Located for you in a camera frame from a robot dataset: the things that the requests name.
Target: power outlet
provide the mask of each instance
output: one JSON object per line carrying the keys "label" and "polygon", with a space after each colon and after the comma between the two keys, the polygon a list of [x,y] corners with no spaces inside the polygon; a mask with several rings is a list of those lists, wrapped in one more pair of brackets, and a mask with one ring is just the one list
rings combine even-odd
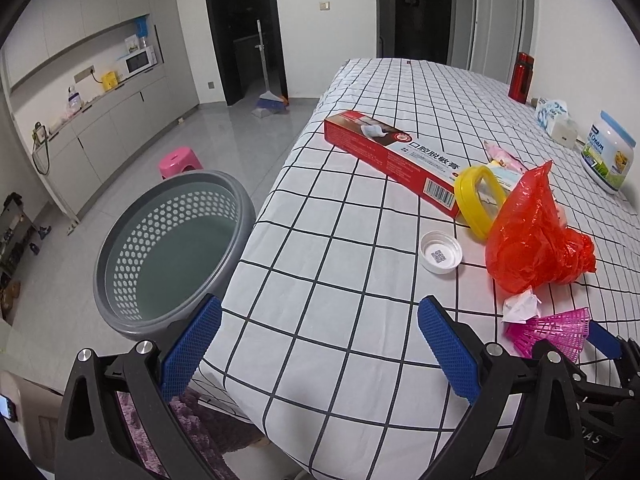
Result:
{"label": "power outlet", "polygon": [[82,72],[78,72],[74,76],[74,81],[76,82],[76,84],[78,84],[79,82],[82,81],[82,79],[85,79],[85,78],[89,77],[94,72],[95,72],[95,68],[94,68],[93,65],[91,65],[90,67],[85,68],[84,70],[82,70]]}

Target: tiled floor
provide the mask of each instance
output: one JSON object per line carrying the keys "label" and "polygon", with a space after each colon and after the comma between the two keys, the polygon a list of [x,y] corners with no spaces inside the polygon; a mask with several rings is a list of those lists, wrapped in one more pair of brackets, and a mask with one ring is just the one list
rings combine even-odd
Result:
{"label": "tiled floor", "polygon": [[52,233],[39,256],[27,254],[18,270],[22,293],[0,367],[62,391],[80,349],[129,351],[132,342],[102,320],[94,303],[92,274],[104,237],[129,204],[160,182],[162,156],[183,145],[194,149],[205,168],[236,177],[260,209],[316,102],[300,100],[288,114],[260,120],[251,115],[255,101],[252,96],[231,108],[197,110],[131,164],[69,236],[68,219],[50,211]]}

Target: pink stool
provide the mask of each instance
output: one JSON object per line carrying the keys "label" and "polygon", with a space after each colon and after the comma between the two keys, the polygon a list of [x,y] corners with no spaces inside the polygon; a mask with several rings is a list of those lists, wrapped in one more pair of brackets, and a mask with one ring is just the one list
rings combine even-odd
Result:
{"label": "pink stool", "polygon": [[191,148],[183,146],[169,153],[158,164],[162,179],[166,179],[191,170],[202,170],[202,164]]}

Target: pink shuttlecock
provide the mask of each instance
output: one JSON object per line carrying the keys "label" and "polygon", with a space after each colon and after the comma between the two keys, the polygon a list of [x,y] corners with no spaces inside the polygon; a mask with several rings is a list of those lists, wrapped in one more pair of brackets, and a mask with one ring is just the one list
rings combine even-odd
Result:
{"label": "pink shuttlecock", "polygon": [[523,324],[509,323],[505,336],[523,357],[531,358],[533,345],[547,339],[575,363],[589,335],[590,319],[588,308],[578,308],[553,316],[533,317]]}

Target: cabinet handle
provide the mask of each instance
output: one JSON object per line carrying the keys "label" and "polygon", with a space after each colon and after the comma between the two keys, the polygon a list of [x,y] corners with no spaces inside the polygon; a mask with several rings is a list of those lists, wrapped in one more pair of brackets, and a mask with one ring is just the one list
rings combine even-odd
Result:
{"label": "cabinet handle", "polygon": [[158,34],[158,28],[154,25],[154,30],[156,32],[156,40],[158,40],[158,50],[160,51],[160,59],[162,59],[162,63],[164,63],[164,55],[162,54],[162,45],[160,44],[160,35]]}

